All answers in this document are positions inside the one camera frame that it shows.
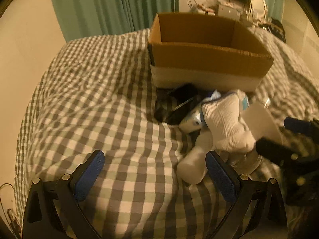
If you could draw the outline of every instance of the bed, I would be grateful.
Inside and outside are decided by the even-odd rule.
[[[280,127],[286,116],[319,118],[319,81],[282,41],[259,28],[251,31],[274,57],[252,101],[269,97]],[[194,138],[154,118],[148,34],[73,40],[53,59],[18,137],[14,190],[21,224],[32,180],[72,173],[94,149],[105,153],[105,165],[81,208],[103,238],[203,238],[222,219],[229,205],[208,175],[191,186],[176,175]],[[281,131],[304,156],[316,152],[311,140]],[[280,169],[267,160],[251,174],[255,180],[270,177],[281,183]],[[286,211],[291,234],[303,209]]]

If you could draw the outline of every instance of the gray and white checkered fabric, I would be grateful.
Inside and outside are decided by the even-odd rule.
[[[275,58],[253,100],[269,97],[279,126],[286,116],[319,118],[319,83],[304,62],[270,33],[252,31]],[[105,153],[105,166],[81,207],[103,238],[203,238],[224,216],[229,206],[208,176],[189,186],[176,175],[193,140],[153,117],[148,34],[74,40],[53,59],[18,137],[14,189],[21,223],[31,181],[73,172],[94,149]],[[283,134],[302,154],[315,152],[309,139]],[[252,174],[270,177],[280,180],[280,172],[267,161]],[[301,211],[287,213],[294,227]]]

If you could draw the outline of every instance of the clutter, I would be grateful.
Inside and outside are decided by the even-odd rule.
[[[177,165],[176,173],[189,184],[198,184],[207,173],[205,156],[213,147],[213,137],[210,130],[202,128],[195,146]]]
[[[204,4],[198,4],[194,11],[196,11],[198,13],[201,13],[201,14],[214,15],[215,16],[214,9],[206,7]]]
[[[200,100],[198,90],[192,84],[172,89],[157,99],[154,117],[159,122],[178,125]]]
[[[279,20],[272,19],[271,22],[267,22],[265,24],[259,24],[259,28],[263,28],[268,32],[272,33],[274,36],[279,38],[281,41],[286,43],[286,32],[284,30],[283,25]]]
[[[192,83],[203,90],[253,92],[273,62],[239,22],[201,14],[157,14],[148,50],[158,88]]]
[[[240,102],[236,93],[202,105],[205,123],[213,135],[213,150],[229,153],[247,153],[253,150],[256,141],[240,117],[239,108]]]
[[[240,90],[230,91],[215,100],[205,98],[200,103],[199,115],[205,120],[200,135],[194,148],[177,165],[177,175],[190,184],[198,184],[205,176],[207,169],[203,162],[210,150],[216,150],[220,158],[239,174],[249,175],[262,160],[254,149],[254,135],[281,141],[279,130],[276,125],[275,128],[272,126],[274,122],[264,106],[255,103],[248,107],[248,98]]]
[[[205,102],[213,101],[221,97],[219,91],[214,90],[211,95],[203,99],[178,125],[181,131],[188,134],[195,130],[199,130],[204,125],[204,120],[201,117],[201,105]]]
[[[240,19],[240,11],[237,11],[235,8],[224,6],[222,4],[218,5],[217,15],[220,17],[229,18],[235,21]]]
[[[240,15],[239,21],[246,28],[252,27],[254,24],[257,25],[257,23],[254,23],[252,15],[246,10]]]

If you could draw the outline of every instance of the screw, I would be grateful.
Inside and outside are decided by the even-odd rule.
[[[304,177],[302,177],[302,176],[298,177],[297,180],[296,180],[296,183],[297,183],[298,186],[304,185],[305,182],[306,182],[306,179]]]
[[[276,183],[277,183],[277,180],[274,179],[274,178],[271,178],[271,179],[270,179],[270,182],[271,182],[272,184],[276,184]]]
[[[297,160],[298,159],[298,155],[297,154],[292,154],[290,158],[291,158],[291,160]]]
[[[246,175],[246,174],[241,174],[240,175],[240,178],[243,180],[243,181],[246,181],[249,179],[249,177]]]
[[[35,178],[34,180],[33,180],[33,184],[38,184],[40,182],[40,179],[39,178]]]
[[[68,173],[67,173],[67,174],[64,174],[64,175],[62,176],[62,180],[67,181],[70,177],[71,177],[71,175],[69,175]]]

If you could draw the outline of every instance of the checkered blanket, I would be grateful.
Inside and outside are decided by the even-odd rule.
[[[319,82],[304,62],[272,34],[252,32],[275,58],[252,100],[269,97],[279,126],[286,116],[319,118]],[[203,238],[222,219],[229,206],[208,176],[189,186],[176,175],[194,139],[154,118],[148,34],[77,39],[53,59],[18,137],[14,190],[21,223],[32,180],[72,173],[94,149],[105,153],[105,166],[81,208],[103,238]],[[316,151],[310,139],[282,132],[303,155]],[[280,181],[279,168],[266,160],[251,176]],[[287,208],[287,215],[292,230],[300,210]]]

